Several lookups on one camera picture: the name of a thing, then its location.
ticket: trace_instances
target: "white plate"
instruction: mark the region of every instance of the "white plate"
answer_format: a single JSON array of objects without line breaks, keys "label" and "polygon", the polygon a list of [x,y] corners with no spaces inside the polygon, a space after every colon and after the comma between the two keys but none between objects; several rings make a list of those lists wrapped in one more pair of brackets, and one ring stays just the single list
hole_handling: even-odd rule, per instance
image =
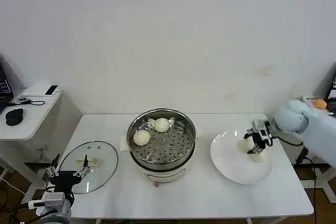
[{"label": "white plate", "polygon": [[263,151],[264,161],[254,162],[249,154],[237,148],[241,140],[234,134],[216,136],[211,143],[211,158],[217,169],[227,178],[243,185],[255,185],[264,181],[272,173],[273,159],[267,148]]}]

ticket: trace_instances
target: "table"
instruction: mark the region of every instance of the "table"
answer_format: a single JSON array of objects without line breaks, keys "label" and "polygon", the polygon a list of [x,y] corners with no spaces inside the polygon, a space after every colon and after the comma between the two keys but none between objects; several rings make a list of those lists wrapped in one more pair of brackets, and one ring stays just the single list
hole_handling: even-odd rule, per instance
[{"label": "table", "polygon": [[[26,141],[32,138],[61,94],[62,92],[59,91],[53,97],[30,97],[32,100],[43,100],[45,104],[42,106],[30,104],[10,106],[5,108],[0,114],[0,158],[33,185],[26,193],[27,197],[23,201],[28,201],[37,188],[44,188],[46,182],[29,169],[14,152],[8,151],[8,141]],[[8,126],[5,119],[6,113],[19,108],[24,109],[22,122],[15,126]]]},{"label": "table", "polygon": [[262,114],[189,114],[200,137],[190,159],[191,170],[179,180],[158,188],[142,177],[129,152],[119,150],[136,115],[84,115],[70,140],[64,157],[88,141],[106,141],[118,152],[118,167],[101,188],[76,194],[72,218],[79,219],[183,219],[250,218],[310,215],[313,207],[281,144],[274,140],[270,154],[274,170],[258,185],[244,186],[224,177],[210,156],[212,139],[220,132],[237,130],[243,137],[252,119]]}]

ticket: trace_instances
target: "computer mouse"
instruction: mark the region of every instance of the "computer mouse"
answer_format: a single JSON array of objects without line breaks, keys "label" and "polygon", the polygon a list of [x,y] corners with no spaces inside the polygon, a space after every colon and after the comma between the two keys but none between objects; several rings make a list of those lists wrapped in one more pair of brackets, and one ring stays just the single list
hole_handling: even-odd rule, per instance
[{"label": "computer mouse", "polygon": [[9,126],[14,126],[22,122],[23,119],[23,109],[14,109],[6,114],[6,124]]}]

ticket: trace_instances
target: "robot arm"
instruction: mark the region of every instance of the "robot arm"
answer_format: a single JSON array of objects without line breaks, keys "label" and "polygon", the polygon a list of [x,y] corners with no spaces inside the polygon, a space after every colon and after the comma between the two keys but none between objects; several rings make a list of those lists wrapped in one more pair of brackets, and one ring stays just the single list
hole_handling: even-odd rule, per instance
[{"label": "robot arm", "polygon": [[41,200],[31,200],[28,203],[29,209],[42,207],[40,223],[70,223],[71,206],[75,201],[72,187],[79,184],[82,179],[90,173],[87,155],[85,155],[83,168],[76,170],[56,171],[59,155],[47,168],[50,182],[55,185],[54,191],[46,191]]},{"label": "robot arm", "polygon": [[[263,125],[268,134],[263,137]],[[291,134],[300,139],[304,146],[323,158],[331,166],[336,167],[336,118],[320,114],[307,104],[298,100],[288,101],[280,107],[268,121],[254,120],[252,129],[245,135],[252,136],[254,148],[249,154],[259,154],[266,145],[271,146],[271,140],[277,132]]]}]

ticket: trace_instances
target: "glass lid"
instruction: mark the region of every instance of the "glass lid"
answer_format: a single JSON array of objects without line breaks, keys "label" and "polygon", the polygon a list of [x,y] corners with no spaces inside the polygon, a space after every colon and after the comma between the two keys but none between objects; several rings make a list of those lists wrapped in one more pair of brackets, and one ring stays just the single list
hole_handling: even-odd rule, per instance
[{"label": "glass lid", "polygon": [[79,145],[62,161],[60,170],[81,170],[85,155],[88,157],[90,173],[77,185],[74,194],[87,194],[103,186],[113,176],[118,164],[117,151],[103,141],[93,141]]}]

